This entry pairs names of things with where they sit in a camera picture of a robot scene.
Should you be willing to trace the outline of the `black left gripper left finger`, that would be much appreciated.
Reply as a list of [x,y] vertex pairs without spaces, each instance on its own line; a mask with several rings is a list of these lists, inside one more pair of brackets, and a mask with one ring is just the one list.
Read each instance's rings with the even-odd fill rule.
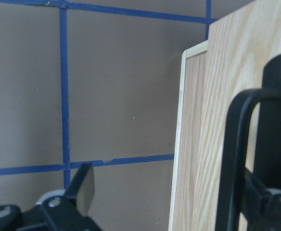
[[91,163],[81,164],[68,188],[67,198],[82,216],[87,216],[95,194],[94,171]]

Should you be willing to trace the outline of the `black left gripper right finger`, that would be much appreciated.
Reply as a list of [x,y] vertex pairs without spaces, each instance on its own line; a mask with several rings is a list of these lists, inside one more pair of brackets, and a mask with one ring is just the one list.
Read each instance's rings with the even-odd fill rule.
[[281,101],[281,92],[244,90],[229,107],[217,204],[219,231],[238,230],[240,216],[250,231],[281,231],[281,189],[268,188],[245,165],[251,116],[266,100]]

